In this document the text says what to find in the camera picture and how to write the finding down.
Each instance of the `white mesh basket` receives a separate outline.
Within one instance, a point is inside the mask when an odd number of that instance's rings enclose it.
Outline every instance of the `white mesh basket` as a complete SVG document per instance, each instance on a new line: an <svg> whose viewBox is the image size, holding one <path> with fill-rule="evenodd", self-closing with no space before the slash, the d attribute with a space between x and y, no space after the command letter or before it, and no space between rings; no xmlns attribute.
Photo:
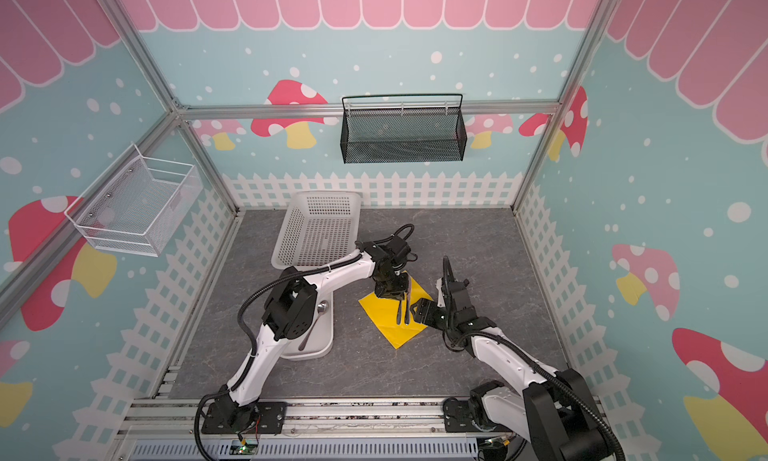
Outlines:
<svg viewBox="0 0 768 461"><path fill-rule="evenodd" d="M86 206L78 206L83 193L64 214L96 249L160 256L202 190L195 165L139 153Z"/></svg>
<svg viewBox="0 0 768 461"><path fill-rule="evenodd" d="M317 267L349 255L355 249L360 204L356 193L296 193L277 236L272 265Z"/></svg>

